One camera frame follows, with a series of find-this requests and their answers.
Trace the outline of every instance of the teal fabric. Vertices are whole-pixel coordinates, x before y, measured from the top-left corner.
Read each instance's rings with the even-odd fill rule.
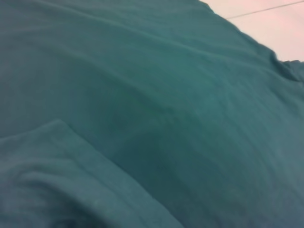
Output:
[[[0,1],[0,209],[23,161],[47,208],[0,224],[56,227],[58,207],[82,227],[304,227],[302,69],[197,0]],[[61,163],[54,120],[89,173]]]

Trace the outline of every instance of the teal cloth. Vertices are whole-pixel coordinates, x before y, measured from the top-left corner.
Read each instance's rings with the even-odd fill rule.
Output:
[[[0,224],[304,227],[303,78],[197,0],[2,0]]]

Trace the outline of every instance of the teal shirt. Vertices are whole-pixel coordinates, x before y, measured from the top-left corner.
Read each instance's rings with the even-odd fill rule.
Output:
[[[0,226],[304,227],[303,68],[197,0],[1,1]]]

